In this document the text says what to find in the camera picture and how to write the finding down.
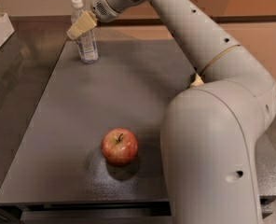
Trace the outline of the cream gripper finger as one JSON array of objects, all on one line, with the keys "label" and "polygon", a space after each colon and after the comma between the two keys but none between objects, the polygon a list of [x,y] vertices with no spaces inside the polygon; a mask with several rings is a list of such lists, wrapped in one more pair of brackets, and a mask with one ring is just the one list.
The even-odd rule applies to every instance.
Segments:
[{"label": "cream gripper finger", "polygon": [[67,36],[72,40],[76,40],[96,26],[97,19],[94,14],[90,11],[85,11],[69,28]]}]

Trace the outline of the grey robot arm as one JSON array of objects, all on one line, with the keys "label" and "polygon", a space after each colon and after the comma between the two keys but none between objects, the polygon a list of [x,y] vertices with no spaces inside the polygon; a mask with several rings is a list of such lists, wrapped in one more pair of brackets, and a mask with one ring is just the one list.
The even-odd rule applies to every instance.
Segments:
[{"label": "grey robot arm", "polygon": [[160,148],[173,224],[263,224],[255,144],[276,116],[276,82],[189,0],[91,0],[110,22],[148,2],[195,67],[167,107]]}]

